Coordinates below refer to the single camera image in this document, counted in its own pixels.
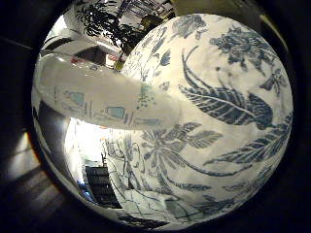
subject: flower pattern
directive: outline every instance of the flower pattern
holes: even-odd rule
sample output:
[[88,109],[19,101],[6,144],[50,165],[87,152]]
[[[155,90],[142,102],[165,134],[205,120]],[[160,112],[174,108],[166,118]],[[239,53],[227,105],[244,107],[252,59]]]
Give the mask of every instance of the flower pattern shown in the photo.
[[172,28],[174,34],[171,37],[171,40],[174,39],[176,36],[187,39],[187,37],[191,35],[195,30],[205,26],[206,22],[201,18],[200,15],[187,15],[184,17],[180,17],[173,23]]
[[281,86],[287,87],[286,80],[284,76],[281,74],[281,69],[276,69],[270,76],[270,78],[260,86],[260,88],[271,90],[272,87],[278,97],[281,94]]
[[218,46],[222,54],[228,54],[228,64],[239,63],[248,71],[246,60],[251,62],[262,74],[262,62],[272,65],[272,59],[277,57],[273,48],[254,31],[242,31],[241,27],[231,27],[221,38],[212,38],[211,45]]

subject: blue printed design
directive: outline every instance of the blue printed design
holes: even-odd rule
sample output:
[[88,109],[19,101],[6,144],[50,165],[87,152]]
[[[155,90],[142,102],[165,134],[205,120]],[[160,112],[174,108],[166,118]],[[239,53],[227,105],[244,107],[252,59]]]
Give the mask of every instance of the blue printed design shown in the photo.
[[237,164],[262,162],[275,156],[286,143],[290,135],[293,121],[293,113],[290,113],[285,122],[278,124],[263,137],[246,145],[244,148],[219,156],[205,164],[217,162],[232,162]]
[[244,200],[250,199],[263,187],[271,177],[273,171],[272,166],[263,167],[253,181],[237,183],[232,186],[223,186],[223,189],[227,192],[236,192],[233,199],[236,203],[240,202],[242,204]]
[[187,15],[180,17],[173,23],[173,36],[171,37],[171,40],[176,36],[187,39],[187,37],[195,30],[205,26],[206,22],[200,15]]
[[179,86],[182,93],[191,100],[202,112],[227,124],[246,125],[254,122],[258,129],[263,130],[272,125],[272,109],[258,96],[249,93],[248,98],[240,92],[225,87],[212,87],[200,79],[187,65],[190,54],[182,55],[184,74],[191,88]]
[[241,27],[232,27],[221,38],[212,38],[211,45],[215,45],[228,54],[228,64],[239,63],[244,71],[248,71],[246,60],[251,62],[260,71],[262,62],[272,65],[277,54],[263,38],[255,31],[242,31]]
[[278,97],[280,97],[281,86],[287,87],[286,80],[284,76],[281,74],[281,69],[276,69],[272,72],[270,78],[260,86],[260,88],[271,90],[274,87],[274,91]]
[[189,133],[199,125],[200,124],[189,122],[184,125],[177,124],[170,131],[165,129],[144,131],[141,137],[145,142],[142,143],[141,146],[145,149],[149,149],[149,151],[144,154],[144,159],[146,161],[151,161],[151,168],[153,169],[153,171],[150,171],[151,175],[157,172],[167,175],[166,166],[168,166],[173,170],[188,167],[193,171],[208,176],[226,177],[237,174],[250,167],[245,166],[239,171],[222,173],[207,171],[186,161],[181,156],[181,152],[185,147],[189,146],[196,149],[205,149],[223,136],[220,133],[206,130],[198,132],[195,135],[189,135]]

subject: leaf pattern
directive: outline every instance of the leaf pattern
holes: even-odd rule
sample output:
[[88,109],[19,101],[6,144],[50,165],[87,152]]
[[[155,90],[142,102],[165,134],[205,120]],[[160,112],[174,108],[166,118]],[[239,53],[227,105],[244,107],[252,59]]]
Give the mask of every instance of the leaf pattern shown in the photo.
[[232,162],[232,163],[254,163],[262,162],[275,156],[277,152],[286,143],[290,135],[293,121],[293,113],[290,113],[285,122],[278,124],[263,137],[246,145],[244,148],[226,153],[213,160],[209,160],[204,164],[217,162]]
[[164,177],[161,175],[161,173],[157,173],[157,181],[160,185],[160,188],[157,188],[156,191],[160,193],[165,193],[165,194],[172,194],[173,191],[167,184],[166,180]]
[[202,131],[194,136],[189,136],[187,142],[197,149],[205,149],[222,137],[222,134],[214,131]]
[[169,177],[166,177],[166,179],[170,183],[173,183],[175,186],[178,186],[181,189],[191,191],[191,192],[205,191],[205,190],[211,189],[211,186],[208,186],[208,185],[194,184],[194,183],[176,183],[172,181]]
[[169,132],[167,132],[165,129],[144,131],[143,135],[141,136],[145,141],[142,143],[142,147],[149,149],[149,151],[145,153],[144,159],[151,159],[152,168],[155,168],[162,174],[167,174],[166,165],[172,169],[176,169],[177,167],[189,167],[198,173],[214,177],[233,176],[234,174],[237,174],[251,167],[251,165],[247,165],[234,172],[212,172],[196,167],[186,161],[180,155],[180,152],[186,146],[194,146],[203,149],[211,146],[220,137],[222,137],[221,134],[213,131],[202,131],[194,136],[188,135],[189,132],[191,132],[199,125],[200,124],[188,122],[184,125],[176,124]]
[[228,192],[238,192],[238,194],[234,196],[234,199],[245,195],[247,195],[247,199],[251,198],[267,182],[273,171],[272,166],[264,167],[252,182],[224,186],[223,189]]
[[185,78],[191,87],[179,85],[179,88],[202,112],[228,124],[246,125],[254,122],[260,130],[273,127],[272,109],[262,99],[252,93],[245,98],[234,88],[226,88],[221,81],[222,87],[208,85],[188,67],[190,54],[187,58],[183,54],[182,58]]
[[233,186],[223,186],[223,189],[228,192],[235,192],[235,191],[240,191],[248,187],[249,185],[250,184],[248,182],[242,182],[242,183],[235,184]]
[[206,202],[203,202],[195,207],[203,212],[206,216],[218,214],[226,208],[234,205],[234,199],[225,199],[223,201],[216,201],[215,197],[210,195],[203,195]]
[[161,48],[161,46],[163,45],[165,40],[165,37],[161,38],[154,46],[152,53],[155,53],[156,51],[158,51],[159,48]]
[[165,54],[162,56],[161,60],[159,61],[159,64],[161,66],[167,66],[170,64],[171,59],[171,50],[168,50],[165,52]]

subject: white cylindrical object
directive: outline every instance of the white cylindrical object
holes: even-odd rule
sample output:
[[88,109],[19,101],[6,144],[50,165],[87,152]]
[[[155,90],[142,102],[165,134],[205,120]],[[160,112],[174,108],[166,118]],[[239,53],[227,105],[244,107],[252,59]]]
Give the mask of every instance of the white cylindrical object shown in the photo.
[[54,110],[106,127],[160,129],[180,115],[178,101],[161,89],[61,53],[39,58],[34,85]]

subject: blue floral pattern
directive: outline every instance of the blue floral pattern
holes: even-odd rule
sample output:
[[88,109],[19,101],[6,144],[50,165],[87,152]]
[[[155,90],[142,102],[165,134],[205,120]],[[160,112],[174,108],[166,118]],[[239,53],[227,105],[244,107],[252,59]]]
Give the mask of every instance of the blue floral pattern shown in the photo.
[[262,74],[262,62],[272,65],[277,57],[273,48],[255,31],[243,31],[241,27],[232,27],[221,38],[212,38],[210,44],[217,46],[222,54],[228,55],[228,64],[239,63],[247,72],[246,60],[251,62]]
[[136,200],[156,193],[147,203],[164,205],[144,218],[212,219],[266,183],[289,140],[293,106],[284,67],[258,33],[225,17],[177,17],[147,35],[126,69],[188,106],[171,128],[124,132],[111,150],[126,150],[124,173],[131,192],[140,188]]
[[[173,23],[172,29],[174,34],[171,37],[171,40],[174,39],[176,36],[187,39],[187,37],[190,36],[195,30],[205,26],[206,22],[202,19],[200,15],[187,15],[184,17],[180,17]],[[199,34],[205,31],[206,30],[196,34],[196,38],[199,39]]]

